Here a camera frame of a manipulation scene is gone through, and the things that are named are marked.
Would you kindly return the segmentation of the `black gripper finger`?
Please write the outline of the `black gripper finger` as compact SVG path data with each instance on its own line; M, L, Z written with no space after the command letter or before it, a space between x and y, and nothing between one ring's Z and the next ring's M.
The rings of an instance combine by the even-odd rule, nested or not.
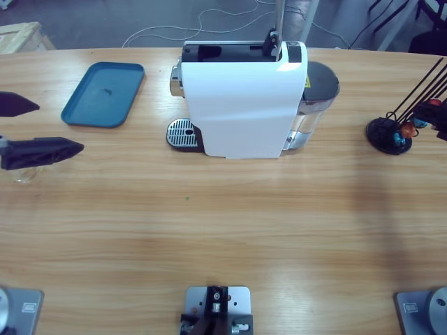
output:
M0 93L1 117L17 117L39 109L39 105L17 93L7 91Z
M1 140L1 169L21 170L52 165L78 155L84 148L83 144L64 137Z
M413 110L413 116L427 122L437 130L437 137L446 141L446 104L438 101L425 101Z

